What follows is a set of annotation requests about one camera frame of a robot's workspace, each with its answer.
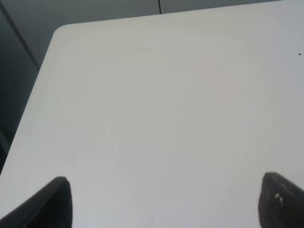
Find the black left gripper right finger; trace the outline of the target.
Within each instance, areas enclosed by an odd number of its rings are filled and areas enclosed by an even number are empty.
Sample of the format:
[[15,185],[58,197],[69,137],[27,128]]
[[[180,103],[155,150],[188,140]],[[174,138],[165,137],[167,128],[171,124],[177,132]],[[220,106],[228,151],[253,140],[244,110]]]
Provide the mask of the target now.
[[262,228],[302,228],[304,190],[277,172],[266,172],[259,195],[258,218]]

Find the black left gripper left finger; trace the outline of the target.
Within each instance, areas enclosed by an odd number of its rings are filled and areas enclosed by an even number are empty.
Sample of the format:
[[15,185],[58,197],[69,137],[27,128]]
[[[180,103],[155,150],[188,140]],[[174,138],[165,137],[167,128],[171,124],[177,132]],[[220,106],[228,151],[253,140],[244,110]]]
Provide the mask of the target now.
[[2,228],[70,228],[73,223],[71,186],[56,177],[0,220]]

